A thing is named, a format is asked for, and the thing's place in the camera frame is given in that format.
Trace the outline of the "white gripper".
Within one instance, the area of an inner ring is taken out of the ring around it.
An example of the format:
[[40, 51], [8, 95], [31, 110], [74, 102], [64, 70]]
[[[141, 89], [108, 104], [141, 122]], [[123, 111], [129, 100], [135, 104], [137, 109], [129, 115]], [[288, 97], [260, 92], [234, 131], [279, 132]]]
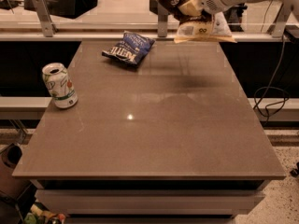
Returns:
[[198, 17], [203, 9], [209, 14], [216, 14], [230, 7], [229, 0], [188, 0], [181, 3], [178, 9], [183, 15]]

